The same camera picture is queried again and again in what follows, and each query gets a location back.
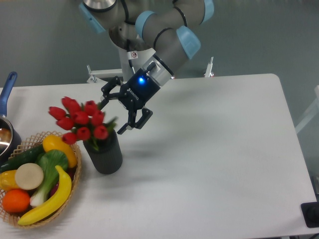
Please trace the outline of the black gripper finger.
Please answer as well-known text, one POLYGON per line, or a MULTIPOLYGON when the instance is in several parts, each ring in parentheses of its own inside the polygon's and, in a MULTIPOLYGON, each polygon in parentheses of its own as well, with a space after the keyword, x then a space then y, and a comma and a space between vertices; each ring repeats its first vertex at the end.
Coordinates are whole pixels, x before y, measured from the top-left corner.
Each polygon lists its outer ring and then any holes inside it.
POLYGON ((134 128, 141 129, 153 115, 153 112, 146 107, 142 108, 142 116, 136 121, 137 110, 128 110, 128 121, 117 131, 117 134, 123 134, 126 130, 134 128))
POLYGON ((125 96, 123 85, 123 81, 118 76, 115 76, 101 88, 102 99, 99 103, 100 110, 102 110, 111 100, 118 100, 121 104, 123 104, 122 98, 125 96), (111 91, 116 87, 120 87, 119 91, 111 93, 111 91))

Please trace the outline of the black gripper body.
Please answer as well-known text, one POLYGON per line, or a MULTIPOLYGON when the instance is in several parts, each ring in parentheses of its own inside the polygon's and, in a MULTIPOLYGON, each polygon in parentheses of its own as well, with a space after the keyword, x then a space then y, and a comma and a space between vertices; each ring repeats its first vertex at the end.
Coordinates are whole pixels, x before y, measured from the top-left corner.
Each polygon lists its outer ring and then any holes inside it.
POLYGON ((139 69, 121 85, 118 100, 127 110, 137 111, 142 109, 159 89, 160 86, 147 75, 146 71, 139 69))

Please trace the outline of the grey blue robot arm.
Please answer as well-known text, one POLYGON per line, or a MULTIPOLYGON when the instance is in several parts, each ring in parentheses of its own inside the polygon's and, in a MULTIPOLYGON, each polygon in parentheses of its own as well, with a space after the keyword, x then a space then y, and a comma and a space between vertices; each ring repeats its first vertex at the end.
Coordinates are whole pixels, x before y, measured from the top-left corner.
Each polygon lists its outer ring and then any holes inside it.
POLYGON ((128 111, 119 129, 140 129, 152 116, 146 103, 176 71, 199 51, 192 28, 214 14, 211 0, 175 0, 158 14, 148 0, 84 0, 79 9, 96 32, 107 31, 119 51, 121 74, 92 71, 91 78, 107 78, 102 104, 118 100, 128 111))

